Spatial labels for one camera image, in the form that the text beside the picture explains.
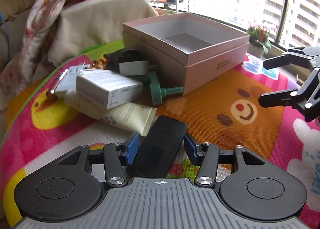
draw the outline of flower pot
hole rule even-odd
[[[249,43],[247,53],[250,53],[253,56],[256,56],[257,58],[261,59],[264,55],[264,51],[262,47],[257,47]]]

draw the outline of green leaves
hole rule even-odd
[[[270,44],[270,41],[268,39],[268,34],[267,32],[265,32],[263,34],[263,41],[262,42],[259,42],[258,41],[258,38],[259,38],[259,31],[260,29],[253,29],[253,28],[250,28],[249,30],[247,30],[247,34],[249,34],[249,42],[254,45],[254,46],[257,46],[257,47],[261,47],[263,48],[263,51],[265,54],[268,53],[268,50],[271,48],[271,44]]]

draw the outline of cream tube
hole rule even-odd
[[[73,89],[67,91],[64,96],[64,102],[67,106],[77,109],[91,118],[127,131],[137,132],[141,136],[148,134],[157,110],[153,107],[146,107],[132,102],[104,110],[79,95]]]

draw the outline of colorful play mat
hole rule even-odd
[[[0,151],[0,197],[11,226],[21,219],[13,191],[22,178],[78,145],[101,149],[106,143],[125,141],[130,135],[68,108],[63,100],[47,102],[45,96],[49,84],[61,71],[90,63],[122,47],[122,41],[118,41],[73,58],[9,103],[8,130]],[[299,178],[308,192],[300,218],[317,228],[320,223],[320,128],[314,121],[305,123],[303,116],[290,107],[262,108],[258,103],[262,93],[295,87],[286,76],[264,69],[262,60],[247,55],[242,65],[185,97],[166,97],[164,103],[157,106],[156,115],[186,122],[188,132],[199,142],[209,141],[230,150],[235,145],[244,145]],[[144,91],[139,102],[151,106],[150,92]],[[197,170],[181,150],[168,176],[193,180]],[[220,166],[217,178],[222,180],[228,174],[228,167]]]

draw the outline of blue cable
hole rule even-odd
[[[4,27],[4,34],[5,34],[5,38],[7,40],[7,46],[8,46],[8,58],[7,58],[7,61],[8,63],[10,62],[10,43],[9,43],[9,30],[8,30],[8,27],[7,27],[7,24],[5,23],[5,20],[4,20],[4,17],[2,15],[2,13],[0,12],[0,20],[3,24],[3,27]]]

